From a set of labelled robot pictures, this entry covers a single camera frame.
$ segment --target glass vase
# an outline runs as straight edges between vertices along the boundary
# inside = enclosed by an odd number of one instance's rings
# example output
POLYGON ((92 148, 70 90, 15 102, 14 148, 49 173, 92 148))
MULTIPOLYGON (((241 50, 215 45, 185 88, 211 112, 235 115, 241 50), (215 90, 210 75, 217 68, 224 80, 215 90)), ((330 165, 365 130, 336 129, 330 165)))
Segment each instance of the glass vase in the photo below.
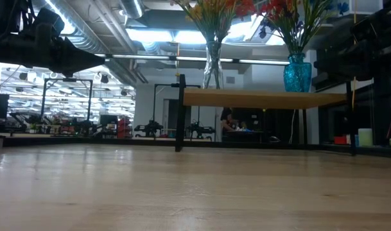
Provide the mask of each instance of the glass vase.
POLYGON ((292 54, 285 66, 284 84, 287 92, 309 92, 312 81, 312 65, 304 62, 305 54, 292 54))
POLYGON ((223 89, 221 66, 221 43, 207 42, 207 64, 204 71, 202 87, 204 89, 223 89))

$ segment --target wooden tabletop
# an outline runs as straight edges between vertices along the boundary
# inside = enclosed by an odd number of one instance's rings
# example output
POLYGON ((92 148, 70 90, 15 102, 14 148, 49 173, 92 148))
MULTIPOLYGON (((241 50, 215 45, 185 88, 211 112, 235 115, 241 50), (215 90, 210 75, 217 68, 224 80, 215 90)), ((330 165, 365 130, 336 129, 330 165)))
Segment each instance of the wooden tabletop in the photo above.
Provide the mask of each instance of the wooden tabletop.
POLYGON ((184 105, 186 106, 308 109, 338 103, 345 99, 345 94, 302 92, 216 89, 185 89, 184 92, 184 105))

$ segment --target woman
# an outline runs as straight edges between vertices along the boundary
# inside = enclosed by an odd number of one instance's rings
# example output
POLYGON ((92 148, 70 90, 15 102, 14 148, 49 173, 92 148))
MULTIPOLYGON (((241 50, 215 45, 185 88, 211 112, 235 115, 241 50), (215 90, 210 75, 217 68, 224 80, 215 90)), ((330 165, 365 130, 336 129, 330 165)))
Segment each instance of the woman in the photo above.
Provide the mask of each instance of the woman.
POLYGON ((232 125, 236 123, 237 120, 232 119, 232 108, 224 108, 221 113, 222 137, 226 136, 227 132, 235 131, 232 125))

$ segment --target table leg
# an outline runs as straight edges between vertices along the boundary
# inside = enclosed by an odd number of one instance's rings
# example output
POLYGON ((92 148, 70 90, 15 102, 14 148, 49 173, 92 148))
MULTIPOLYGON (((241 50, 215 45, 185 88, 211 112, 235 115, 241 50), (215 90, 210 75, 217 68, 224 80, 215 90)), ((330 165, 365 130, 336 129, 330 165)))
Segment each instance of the table leg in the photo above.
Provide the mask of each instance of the table leg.
POLYGON ((185 129, 185 111, 184 106, 184 89, 186 87, 185 75, 180 75, 180 88, 178 97, 178 119, 177 119, 177 133, 175 136, 175 151, 179 152, 182 150, 184 143, 184 129, 185 129))
POLYGON ((352 108, 352 89, 351 82, 347 81, 347 105, 348 105, 348 122, 351 136, 351 155, 356 156, 356 141, 355 141, 355 120, 354 120, 354 110, 352 108))
POLYGON ((304 121, 304 145, 306 149, 308 145, 308 127, 306 122, 306 109, 302 110, 302 120, 304 121))

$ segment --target wooden floor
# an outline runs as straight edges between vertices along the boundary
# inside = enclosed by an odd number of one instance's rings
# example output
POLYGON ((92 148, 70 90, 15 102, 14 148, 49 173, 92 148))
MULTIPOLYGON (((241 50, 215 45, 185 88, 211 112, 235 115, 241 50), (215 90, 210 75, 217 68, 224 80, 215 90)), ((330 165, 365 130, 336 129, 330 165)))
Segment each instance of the wooden floor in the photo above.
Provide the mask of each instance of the wooden floor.
POLYGON ((3 230, 391 230, 391 159, 107 145, 4 149, 3 230))

